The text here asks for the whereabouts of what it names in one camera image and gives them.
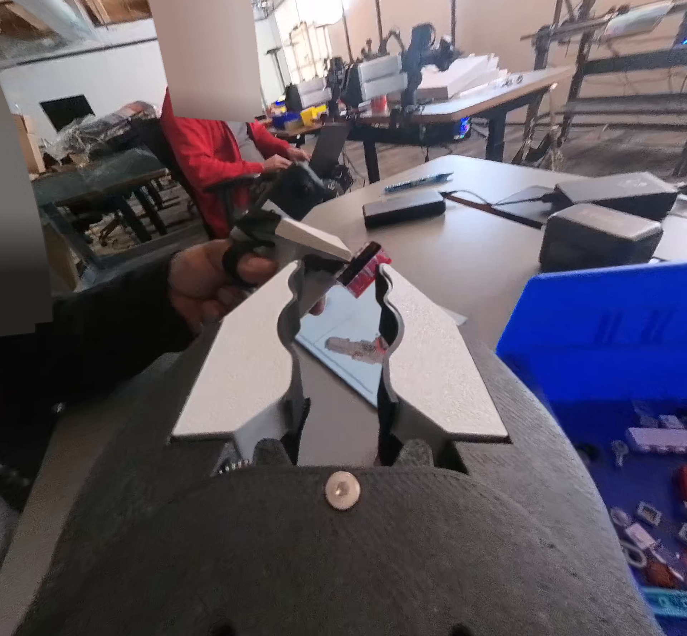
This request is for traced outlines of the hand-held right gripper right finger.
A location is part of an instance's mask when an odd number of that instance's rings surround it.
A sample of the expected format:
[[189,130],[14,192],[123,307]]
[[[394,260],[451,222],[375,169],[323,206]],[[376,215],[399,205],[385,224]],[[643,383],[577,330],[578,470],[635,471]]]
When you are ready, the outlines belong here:
[[380,461],[413,440],[441,461],[455,442],[509,443],[509,433],[458,323],[390,264],[377,268],[387,348],[377,395]]

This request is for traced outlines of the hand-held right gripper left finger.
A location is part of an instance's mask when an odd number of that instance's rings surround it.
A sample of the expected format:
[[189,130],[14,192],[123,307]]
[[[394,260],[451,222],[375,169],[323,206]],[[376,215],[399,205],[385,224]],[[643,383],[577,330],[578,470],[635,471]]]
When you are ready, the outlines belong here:
[[299,442],[305,398],[294,341],[302,262],[291,262],[220,323],[170,434],[181,442],[231,443],[247,460],[263,439]]

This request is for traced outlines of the small black brick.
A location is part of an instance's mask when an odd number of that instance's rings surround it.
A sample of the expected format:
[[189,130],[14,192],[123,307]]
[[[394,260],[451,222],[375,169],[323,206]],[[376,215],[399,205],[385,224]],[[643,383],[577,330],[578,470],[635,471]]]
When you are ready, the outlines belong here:
[[380,248],[381,246],[377,242],[365,244],[353,255],[351,261],[341,269],[337,282],[342,286],[349,286],[379,252]]

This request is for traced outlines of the red and clear brick assembly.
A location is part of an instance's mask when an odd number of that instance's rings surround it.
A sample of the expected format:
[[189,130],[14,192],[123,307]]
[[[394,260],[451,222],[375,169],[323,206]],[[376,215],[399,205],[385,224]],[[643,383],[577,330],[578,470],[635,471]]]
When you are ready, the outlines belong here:
[[343,286],[356,299],[361,298],[362,295],[371,287],[371,285],[375,283],[379,266],[382,264],[392,263],[391,257],[388,256],[382,245],[380,246],[381,248],[379,252],[368,263],[365,269],[353,280],[353,282],[349,286]]

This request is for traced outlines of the person's left forearm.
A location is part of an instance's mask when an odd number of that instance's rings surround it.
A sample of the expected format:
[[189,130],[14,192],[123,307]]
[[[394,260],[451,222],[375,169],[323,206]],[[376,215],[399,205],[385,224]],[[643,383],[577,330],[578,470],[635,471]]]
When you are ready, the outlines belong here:
[[1,338],[1,423],[36,424],[56,404],[105,392],[194,332],[169,294],[172,257],[53,300],[53,319]]

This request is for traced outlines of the grey desk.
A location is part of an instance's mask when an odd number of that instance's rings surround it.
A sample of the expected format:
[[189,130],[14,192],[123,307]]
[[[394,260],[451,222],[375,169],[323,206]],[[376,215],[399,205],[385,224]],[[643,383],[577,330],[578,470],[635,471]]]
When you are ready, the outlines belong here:
[[[313,209],[305,223],[339,237],[351,251],[369,239],[380,242],[392,265],[437,304],[468,318],[469,338],[495,348],[529,278],[537,274],[542,234],[517,222],[449,201],[444,215],[367,233],[362,207],[377,200],[385,182]],[[368,465],[376,445],[372,409],[331,372],[298,349],[306,394],[313,410],[305,426],[299,462],[315,465]],[[57,428],[45,466],[31,492],[16,542],[47,532],[47,554],[95,460],[135,409],[144,391],[159,402],[162,371],[187,389],[197,360],[175,364],[164,358],[111,398],[76,408]]]

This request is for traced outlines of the person's left hand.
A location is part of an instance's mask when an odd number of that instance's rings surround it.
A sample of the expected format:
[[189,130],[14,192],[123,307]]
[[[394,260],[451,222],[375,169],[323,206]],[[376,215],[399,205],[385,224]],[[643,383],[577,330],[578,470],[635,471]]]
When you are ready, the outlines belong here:
[[278,264],[245,243],[215,239],[175,254],[168,272],[168,297],[195,334],[223,319],[260,288]]

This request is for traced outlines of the black patterned bag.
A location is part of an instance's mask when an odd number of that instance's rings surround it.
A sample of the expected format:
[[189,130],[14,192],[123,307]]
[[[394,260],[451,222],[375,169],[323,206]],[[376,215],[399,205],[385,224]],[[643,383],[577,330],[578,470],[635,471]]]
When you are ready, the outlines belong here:
[[337,163],[325,171],[321,181],[326,190],[328,190],[330,198],[349,193],[354,183],[349,169],[341,163]]

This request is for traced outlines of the grey laptop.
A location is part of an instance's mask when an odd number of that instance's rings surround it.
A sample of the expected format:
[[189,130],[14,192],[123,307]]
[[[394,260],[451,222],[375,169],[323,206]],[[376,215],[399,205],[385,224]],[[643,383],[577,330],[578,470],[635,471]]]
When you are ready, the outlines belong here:
[[348,122],[327,123],[322,126],[308,165],[320,179],[330,177],[339,164],[339,157],[344,150],[351,125]]

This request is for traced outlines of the light blue instruction booklet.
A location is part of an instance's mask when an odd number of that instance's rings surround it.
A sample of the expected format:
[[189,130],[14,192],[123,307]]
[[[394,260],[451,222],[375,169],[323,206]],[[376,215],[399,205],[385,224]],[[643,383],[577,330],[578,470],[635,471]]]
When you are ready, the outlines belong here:
[[320,315],[302,319],[297,343],[336,377],[376,408],[387,344],[379,325],[375,288],[355,298],[343,287],[328,291]]

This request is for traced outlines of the blue patterned pen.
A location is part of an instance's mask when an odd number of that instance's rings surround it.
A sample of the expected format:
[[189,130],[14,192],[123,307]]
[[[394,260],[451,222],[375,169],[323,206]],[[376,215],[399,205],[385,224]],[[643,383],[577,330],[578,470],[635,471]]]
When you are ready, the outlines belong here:
[[448,183],[452,178],[453,172],[440,173],[428,176],[422,176],[412,180],[406,180],[392,185],[387,185],[383,189],[384,194],[398,194],[403,191],[415,189],[425,186],[437,186]]

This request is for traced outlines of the stack of white boxes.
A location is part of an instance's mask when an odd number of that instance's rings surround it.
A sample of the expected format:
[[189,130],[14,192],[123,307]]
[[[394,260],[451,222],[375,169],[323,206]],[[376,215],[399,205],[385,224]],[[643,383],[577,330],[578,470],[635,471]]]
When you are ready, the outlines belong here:
[[422,69],[415,102],[448,101],[507,75],[508,69],[500,66],[500,58],[494,54],[460,57],[446,71],[440,71],[436,65],[426,65]]

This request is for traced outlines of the black cube device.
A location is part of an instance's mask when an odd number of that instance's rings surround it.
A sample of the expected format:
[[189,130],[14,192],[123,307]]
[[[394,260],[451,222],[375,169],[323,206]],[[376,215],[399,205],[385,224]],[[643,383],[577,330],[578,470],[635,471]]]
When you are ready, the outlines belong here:
[[553,213],[542,231],[542,273],[648,263],[664,234],[659,222],[597,204]]

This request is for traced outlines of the wooden top work table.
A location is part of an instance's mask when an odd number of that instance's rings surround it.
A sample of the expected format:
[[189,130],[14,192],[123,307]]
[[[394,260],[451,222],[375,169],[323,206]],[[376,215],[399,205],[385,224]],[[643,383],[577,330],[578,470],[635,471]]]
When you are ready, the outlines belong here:
[[541,101],[554,85],[572,77],[572,67],[559,66],[511,74],[513,82],[498,80],[468,91],[464,96],[390,112],[354,116],[349,140],[361,142],[367,181],[380,181],[377,145],[424,147],[455,141],[455,127],[464,119],[482,119],[488,124],[485,159],[503,161],[506,119],[510,112]]

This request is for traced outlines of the cardboard box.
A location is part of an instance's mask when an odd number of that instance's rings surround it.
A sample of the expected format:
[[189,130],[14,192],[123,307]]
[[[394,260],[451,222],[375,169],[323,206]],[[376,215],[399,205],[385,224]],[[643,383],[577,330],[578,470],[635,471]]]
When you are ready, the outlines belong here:
[[14,125],[18,132],[19,144],[30,176],[38,176],[45,172],[43,152],[40,149],[39,138],[34,123],[29,116],[12,113]]

